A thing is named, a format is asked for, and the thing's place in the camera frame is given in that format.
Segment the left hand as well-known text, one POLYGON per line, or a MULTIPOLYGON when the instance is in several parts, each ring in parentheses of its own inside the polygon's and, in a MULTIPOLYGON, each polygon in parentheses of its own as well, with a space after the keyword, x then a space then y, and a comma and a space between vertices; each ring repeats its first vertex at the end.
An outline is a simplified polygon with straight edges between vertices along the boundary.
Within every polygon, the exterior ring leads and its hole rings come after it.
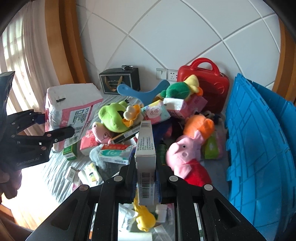
POLYGON ((21 170, 11 173, 6 173, 1 170, 1 195, 4 194, 7 199, 12 199, 17 196, 21 183, 21 170))

